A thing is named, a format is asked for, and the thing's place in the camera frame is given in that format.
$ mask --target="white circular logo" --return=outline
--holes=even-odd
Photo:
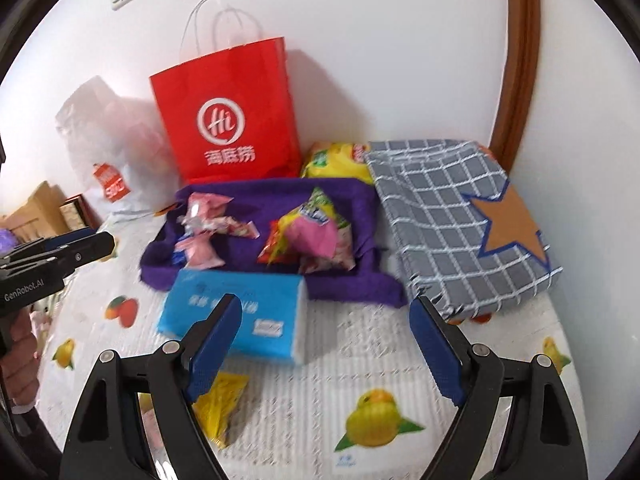
[[[198,129],[212,144],[233,144],[244,131],[242,108],[225,97],[210,99],[198,111]]]

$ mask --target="silver screw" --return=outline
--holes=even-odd
[[[162,351],[165,354],[175,354],[180,349],[180,343],[177,341],[167,341],[162,345]]]
[[[113,352],[113,350],[105,350],[104,352],[102,352],[100,354],[100,362],[102,363],[108,363],[109,361],[111,361],[114,357],[116,356],[116,354]]]
[[[489,355],[489,347],[487,345],[483,345],[483,344],[475,344],[471,347],[471,349],[474,351],[474,354],[480,356],[480,357],[486,357],[487,355]]]
[[[551,362],[551,359],[549,359],[549,357],[544,354],[540,354],[538,357],[536,357],[536,361],[538,361],[538,364],[540,366],[543,366],[545,368],[549,368],[553,364]]]

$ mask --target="brown wooden trim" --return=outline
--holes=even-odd
[[[540,50],[540,0],[509,0],[507,61],[489,148],[509,173],[529,115]]]

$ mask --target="blue gripper pad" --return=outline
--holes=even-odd
[[[460,407],[466,399],[460,383],[462,365],[418,299],[409,307],[409,326],[440,393]]]
[[[237,297],[234,297],[226,308],[226,312],[191,359],[190,381],[185,391],[187,400],[191,404],[211,389],[222,361],[240,328],[241,321],[242,304]]]

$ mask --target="white plastic bag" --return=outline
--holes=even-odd
[[[174,202],[180,175],[164,132],[99,76],[66,100],[56,128],[99,215],[136,217]]]

